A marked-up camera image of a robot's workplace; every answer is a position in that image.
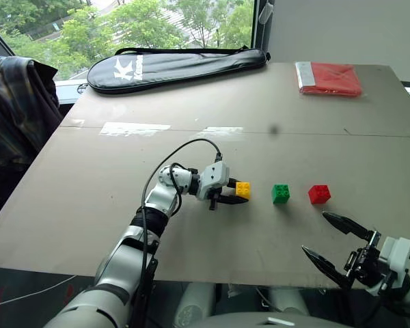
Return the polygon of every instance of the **red cloth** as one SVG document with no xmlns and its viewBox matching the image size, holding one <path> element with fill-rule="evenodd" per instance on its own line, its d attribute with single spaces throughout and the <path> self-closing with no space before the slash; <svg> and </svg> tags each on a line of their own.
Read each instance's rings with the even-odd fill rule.
<svg viewBox="0 0 410 328">
<path fill-rule="evenodd" d="M 303 94 L 337 94 L 348 97 L 361 95 L 363 90 L 353 65 L 316 62 L 311 65 L 316 85 L 303 86 Z"/>
</svg>

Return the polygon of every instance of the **plastic bag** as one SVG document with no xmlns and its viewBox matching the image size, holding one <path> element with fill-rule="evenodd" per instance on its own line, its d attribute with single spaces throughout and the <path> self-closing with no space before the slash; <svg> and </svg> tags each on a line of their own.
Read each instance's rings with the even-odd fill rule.
<svg viewBox="0 0 410 328">
<path fill-rule="evenodd" d="M 298 61 L 295 66 L 302 94 L 358 97 L 363 92 L 354 65 Z"/>
</svg>

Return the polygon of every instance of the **cable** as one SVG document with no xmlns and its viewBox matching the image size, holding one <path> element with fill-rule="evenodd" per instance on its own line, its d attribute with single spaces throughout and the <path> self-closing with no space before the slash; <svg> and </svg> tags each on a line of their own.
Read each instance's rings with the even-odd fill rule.
<svg viewBox="0 0 410 328">
<path fill-rule="evenodd" d="M 179 187 L 178 187 L 178 185 L 176 184 L 175 178 L 174 178 L 174 176 L 173 176 L 173 168 L 174 168 L 175 166 L 179 166 L 181 169 L 185 169 L 185 167 L 183 167 L 183 166 L 182 166 L 181 164 L 179 164 L 179 163 L 172 163 L 172 164 L 170 165 L 170 168 L 169 168 L 170 180 L 172 180 L 173 187 L 175 187 L 176 194 L 178 195 L 178 200 L 179 200 L 178 206 L 176 207 L 176 210 L 172 213 L 172 216 L 174 216 L 174 215 L 180 210 L 180 207 L 181 207 L 181 205 L 182 205 L 182 193 L 180 192 Z"/>
<path fill-rule="evenodd" d="M 261 299 L 266 302 L 266 304 L 275 312 L 282 312 L 280 309 L 278 309 L 277 307 L 275 307 L 272 302 L 270 302 L 267 297 L 265 297 L 263 295 L 263 293 L 261 292 L 261 290 L 258 287 L 255 287 L 257 293 L 260 295 Z"/>
<path fill-rule="evenodd" d="M 0 305 L 4 305 L 4 304 L 11 303 L 11 302 L 19 301 L 20 299 L 25 299 L 25 298 L 30 297 L 30 296 L 35 296 L 35 295 L 38 295 L 38 294 L 42 294 L 43 292 L 47 292 L 47 291 L 49 291 L 50 289 L 54 289 L 54 288 L 56 288 L 56 287 L 58 287 L 58 286 L 60 286 L 60 285 L 62 285 L 62 284 L 65 284 L 66 282 L 69 282 L 71 279 L 74 279 L 75 277 L 76 277 L 76 275 L 72 275 L 71 277 L 69 277 L 69 278 L 63 280 L 62 282 L 57 283 L 57 284 L 54 285 L 54 286 L 51 286 L 51 287 L 48 287 L 48 288 L 46 288 L 46 289 L 40 290 L 39 292 L 33 292 L 33 293 L 31 293 L 31 294 L 28 294 L 28 295 L 16 297 L 15 299 L 8 299 L 7 301 L 0 302 Z"/>
<path fill-rule="evenodd" d="M 197 138 L 197 139 L 190 140 L 186 143 L 183 143 L 181 146 L 177 147 L 173 152 L 171 152 L 167 157 L 165 157 L 165 159 L 163 159 L 158 164 L 158 166 L 154 169 L 152 174 L 150 174 L 149 178 L 147 179 L 147 181 L 144 185 L 143 193 L 141 194 L 141 215 L 143 216 L 143 262 L 141 263 L 141 275 L 140 275 L 140 278 L 139 278 L 139 285 L 138 285 L 138 289 L 137 289 L 137 297 L 135 298 L 135 302 L 138 302 L 139 299 L 140 299 L 140 296 L 141 296 L 141 294 L 143 292 L 143 288 L 144 288 L 144 279 L 146 277 L 146 267 L 147 267 L 147 258 L 148 258 L 148 229 L 147 229 L 147 224 L 146 224 L 145 207 L 146 207 L 146 193 L 148 191 L 150 181 L 152 180 L 152 178 L 155 175 L 156 171 L 159 170 L 160 166 L 162 166 L 162 164 L 164 164 L 166 161 L 168 161 L 170 159 L 170 157 L 175 155 L 175 153 L 177 153 L 179 150 L 181 150 L 185 146 L 187 146 L 189 144 L 192 144 L 193 142 L 197 142 L 197 141 L 205 141 L 205 142 L 208 142 L 211 145 L 213 145 L 213 147 L 217 151 L 216 161 L 218 159 L 221 159 L 221 153 L 220 153 L 219 147 L 217 147 L 217 145 L 214 142 L 212 142 L 211 140 L 205 139 L 205 138 Z"/>
</svg>

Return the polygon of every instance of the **floor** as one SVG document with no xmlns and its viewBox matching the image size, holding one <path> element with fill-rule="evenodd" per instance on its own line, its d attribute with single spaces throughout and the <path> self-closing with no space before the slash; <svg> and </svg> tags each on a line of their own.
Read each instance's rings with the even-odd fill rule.
<svg viewBox="0 0 410 328">
<path fill-rule="evenodd" d="M 0 269 L 0 302 L 53 286 L 68 276 Z M 90 286 L 92 277 L 75 277 L 45 293 L 0 305 L 0 328 L 43 327 L 75 295 Z M 148 311 L 148 328 L 173 327 L 173 319 L 185 282 L 155 282 Z M 221 286 L 215 314 L 267 311 L 254 286 L 232 286 L 235 296 L 228 296 L 228 285 Z M 363 290 L 302 290 L 310 315 L 355 326 L 374 305 Z M 381 310 L 365 327 L 407 327 L 402 318 Z"/>
</svg>

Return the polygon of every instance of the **plaid jacket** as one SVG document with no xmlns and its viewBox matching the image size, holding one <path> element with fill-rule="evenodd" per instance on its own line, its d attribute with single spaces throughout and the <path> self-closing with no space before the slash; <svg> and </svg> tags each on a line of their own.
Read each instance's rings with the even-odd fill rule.
<svg viewBox="0 0 410 328">
<path fill-rule="evenodd" d="M 25 171 L 62 120 L 57 70 L 23 57 L 0 57 L 0 178 Z"/>
</svg>

